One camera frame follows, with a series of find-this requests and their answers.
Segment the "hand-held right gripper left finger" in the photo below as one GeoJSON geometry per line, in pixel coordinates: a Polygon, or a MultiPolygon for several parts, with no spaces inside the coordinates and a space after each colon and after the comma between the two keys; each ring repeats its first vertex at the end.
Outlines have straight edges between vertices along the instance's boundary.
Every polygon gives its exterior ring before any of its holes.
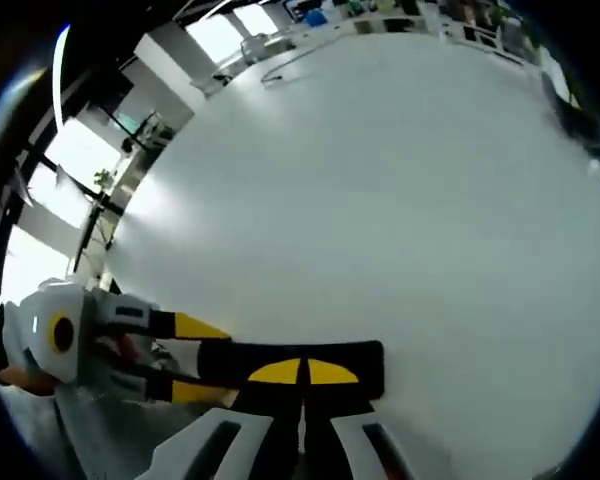
{"type": "Polygon", "coordinates": [[[158,445],[146,479],[287,479],[298,457],[303,361],[257,369],[229,408],[158,445]]]}

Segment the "person's left hand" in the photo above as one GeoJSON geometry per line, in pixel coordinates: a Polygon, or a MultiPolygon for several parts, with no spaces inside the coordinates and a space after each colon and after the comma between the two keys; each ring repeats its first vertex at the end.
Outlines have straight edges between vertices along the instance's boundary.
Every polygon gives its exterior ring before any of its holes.
{"type": "Polygon", "coordinates": [[[57,380],[53,376],[44,372],[31,373],[14,365],[0,370],[0,381],[37,396],[51,395],[57,384],[57,380]]]}

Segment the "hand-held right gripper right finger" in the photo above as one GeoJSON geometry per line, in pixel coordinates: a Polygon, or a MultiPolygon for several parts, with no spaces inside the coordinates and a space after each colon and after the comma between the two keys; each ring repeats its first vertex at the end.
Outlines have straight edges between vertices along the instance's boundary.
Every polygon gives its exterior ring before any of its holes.
{"type": "Polygon", "coordinates": [[[400,442],[347,368],[307,361],[305,454],[316,479],[417,479],[400,442]]]}

